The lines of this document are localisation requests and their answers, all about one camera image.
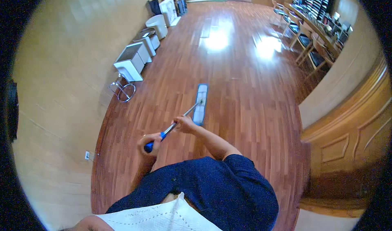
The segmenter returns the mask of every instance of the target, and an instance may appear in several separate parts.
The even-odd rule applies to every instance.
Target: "hand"
[[[158,155],[158,151],[161,147],[161,134],[160,133],[154,133],[154,134],[148,134],[148,135],[144,135],[139,141],[138,141],[138,150],[139,152],[141,152],[141,155],[144,157],[155,157]],[[147,153],[146,151],[144,151],[144,146],[149,143],[149,142],[154,142],[153,145],[153,150],[151,151],[151,153]]]
[[[173,119],[174,122],[177,122],[177,126],[174,129],[175,131],[183,132],[183,133],[193,133],[198,126],[193,123],[192,119],[185,116],[178,116]]]

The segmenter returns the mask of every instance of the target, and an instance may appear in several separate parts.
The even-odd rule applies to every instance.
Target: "mop handle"
[[[201,100],[196,102],[188,111],[185,112],[184,116],[187,116],[192,110],[194,110],[194,108],[196,108],[196,106],[200,102],[201,102]],[[167,128],[165,131],[161,131],[161,137],[162,137],[161,142],[165,139],[165,137],[169,134],[169,132],[171,132],[176,127],[176,125],[177,125],[177,122],[173,122],[173,124],[171,124],[169,126],[169,128]],[[144,146],[144,151],[146,151],[147,153],[151,153],[153,151],[153,145],[154,145],[154,142],[149,142],[148,144],[146,144]]]

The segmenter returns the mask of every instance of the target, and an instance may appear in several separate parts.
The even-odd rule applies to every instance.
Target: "black bag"
[[[154,15],[161,15],[161,8],[159,8],[159,1],[158,0],[152,0],[148,1],[151,11],[154,13]]]

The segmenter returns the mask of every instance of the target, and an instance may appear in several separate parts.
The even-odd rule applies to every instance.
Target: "wooden floor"
[[[208,83],[204,127],[235,145],[274,188],[280,212],[274,230],[290,230],[307,181],[309,153],[300,142],[297,104],[311,88],[272,8],[242,2],[190,3],[135,82],[131,101],[112,100],[97,142],[91,179],[95,214],[129,194],[136,141],[165,130]],[[171,133],[154,168],[208,155],[194,136]]]

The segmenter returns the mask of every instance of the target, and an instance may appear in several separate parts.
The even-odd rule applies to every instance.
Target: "beige wall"
[[[339,22],[341,24],[347,21],[355,29],[354,25],[357,20],[358,4],[356,0],[336,0],[332,12],[340,14]]]
[[[302,127],[325,116],[364,79],[381,52],[378,37],[364,9],[358,6],[354,32],[326,76],[300,104]]]
[[[27,198],[50,230],[91,214],[92,154],[112,64],[148,18],[147,0],[43,0],[19,44],[13,145]]]

